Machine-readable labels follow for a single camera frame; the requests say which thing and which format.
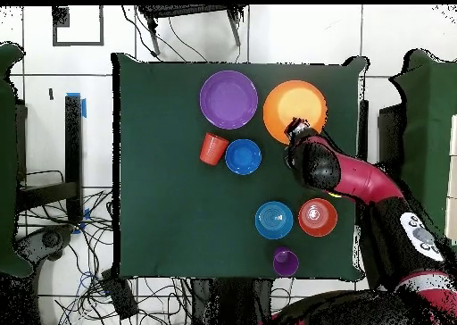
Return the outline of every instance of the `purple cup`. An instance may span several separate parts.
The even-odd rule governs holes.
[[[298,270],[298,257],[288,247],[280,246],[275,249],[273,269],[280,277],[291,277]]]

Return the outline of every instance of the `white label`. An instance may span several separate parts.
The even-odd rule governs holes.
[[[432,234],[425,229],[422,221],[414,213],[405,212],[400,216],[400,222],[412,245],[419,253],[435,261],[445,260],[436,248]]]

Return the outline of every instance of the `red cup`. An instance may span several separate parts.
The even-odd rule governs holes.
[[[202,152],[200,153],[200,160],[212,166],[217,165],[228,144],[229,141],[225,138],[206,132]]]
[[[337,210],[328,200],[310,199],[300,209],[298,222],[310,236],[321,238],[330,233],[337,225]]]

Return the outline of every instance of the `blue tape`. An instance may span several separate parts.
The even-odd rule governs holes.
[[[90,219],[90,208],[86,208],[86,209],[84,210],[84,219],[86,219],[86,220],[89,220],[89,219]],[[79,224],[79,227],[80,227],[81,229],[84,229],[84,228],[86,227],[86,225],[87,225],[87,224],[86,224],[85,222],[81,222],[81,223]],[[72,232],[73,235],[78,235],[79,233],[81,233],[81,231],[80,231],[79,229],[75,229],[75,230],[73,230],[73,232]]]
[[[81,100],[81,115],[82,115],[83,118],[87,117],[86,98]]]
[[[79,96],[79,97],[81,97],[81,93],[67,93],[67,96]],[[81,116],[83,118],[87,117],[86,98],[81,99]]]

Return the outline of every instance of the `green table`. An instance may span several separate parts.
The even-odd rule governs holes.
[[[272,253],[288,246],[300,258],[297,278],[357,280],[353,267],[355,209],[297,184],[283,161],[285,146],[262,120],[267,94],[291,79],[311,82],[328,104],[326,130],[355,155],[357,81],[362,57],[347,65],[136,62],[116,54],[120,86],[120,275],[275,278]],[[254,117],[242,128],[215,128],[201,113],[199,93],[213,73],[240,71],[258,93]],[[248,176],[232,173],[222,160],[199,160],[206,131],[232,141],[250,138],[262,150],[262,164]],[[308,199],[321,196],[338,212],[331,234],[306,235],[295,220],[281,240],[255,229],[258,207],[270,200],[287,204],[295,218]]]

